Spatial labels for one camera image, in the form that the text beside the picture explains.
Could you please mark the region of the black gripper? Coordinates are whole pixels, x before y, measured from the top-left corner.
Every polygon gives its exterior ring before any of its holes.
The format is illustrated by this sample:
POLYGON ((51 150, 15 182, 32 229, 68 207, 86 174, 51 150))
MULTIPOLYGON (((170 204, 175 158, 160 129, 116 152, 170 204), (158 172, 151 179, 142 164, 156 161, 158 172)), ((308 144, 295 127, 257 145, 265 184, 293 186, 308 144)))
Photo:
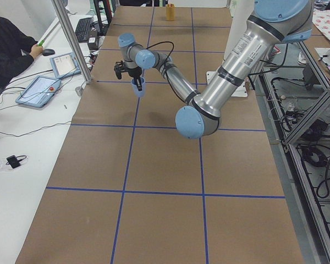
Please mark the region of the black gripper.
POLYGON ((142 90, 142 78, 140 77, 142 74, 142 69, 140 67, 136 68, 126 68, 127 73, 130 77, 134 78, 134 85, 137 91, 142 90))

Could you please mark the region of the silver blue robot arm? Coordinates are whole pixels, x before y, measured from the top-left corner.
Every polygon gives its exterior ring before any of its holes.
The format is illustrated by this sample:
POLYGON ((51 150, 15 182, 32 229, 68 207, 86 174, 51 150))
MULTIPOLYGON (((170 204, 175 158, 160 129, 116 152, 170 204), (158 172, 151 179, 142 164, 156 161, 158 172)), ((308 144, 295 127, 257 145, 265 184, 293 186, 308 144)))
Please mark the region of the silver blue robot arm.
POLYGON ((131 33, 118 37, 123 61, 116 62, 114 71, 118 79, 127 72, 133 77, 134 89, 141 91, 142 71, 157 69, 186 104, 175 116, 177 131, 185 138, 198 139, 217 131, 221 108, 274 45, 311 36, 313 11, 313 1, 255 1, 246 31, 203 92, 189 83, 170 56, 144 48, 131 33))

